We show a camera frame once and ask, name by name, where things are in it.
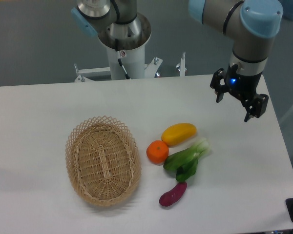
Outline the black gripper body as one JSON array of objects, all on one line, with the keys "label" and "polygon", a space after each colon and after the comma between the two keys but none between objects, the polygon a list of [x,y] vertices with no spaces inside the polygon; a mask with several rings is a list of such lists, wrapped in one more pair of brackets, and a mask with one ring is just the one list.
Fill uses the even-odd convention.
[{"label": "black gripper body", "polygon": [[237,65],[228,66],[227,74],[224,79],[224,92],[228,92],[238,100],[253,100],[263,96],[256,92],[262,72],[246,76],[237,71]]}]

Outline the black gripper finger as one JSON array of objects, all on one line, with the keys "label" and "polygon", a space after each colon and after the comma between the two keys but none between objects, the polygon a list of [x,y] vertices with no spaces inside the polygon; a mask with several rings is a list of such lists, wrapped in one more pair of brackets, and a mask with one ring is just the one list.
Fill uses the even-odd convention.
[{"label": "black gripper finger", "polygon": [[260,118],[266,111],[269,96],[266,94],[255,94],[252,98],[242,100],[242,106],[246,109],[244,122],[251,118]]},{"label": "black gripper finger", "polygon": [[218,69],[212,76],[212,80],[210,82],[210,88],[214,89],[216,94],[216,103],[219,103],[224,96],[224,93],[227,92],[226,84],[221,84],[221,81],[225,80],[226,72],[223,68]]}]

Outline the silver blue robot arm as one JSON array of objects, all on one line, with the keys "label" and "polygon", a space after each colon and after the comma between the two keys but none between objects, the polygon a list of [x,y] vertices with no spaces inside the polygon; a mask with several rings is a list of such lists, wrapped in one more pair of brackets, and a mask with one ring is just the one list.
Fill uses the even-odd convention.
[{"label": "silver blue robot arm", "polygon": [[[234,42],[227,69],[218,69],[210,87],[217,101],[224,93],[246,109],[245,120],[261,117],[268,104],[256,91],[274,38],[280,29],[283,7],[277,0],[191,0],[193,19],[208,25]],[[98,37],[108,54],[113,80],[155,76],[145,65],[145,45],[151,36],[147,18],[134,0],[79,0],[71,14],[79,28]]]}]

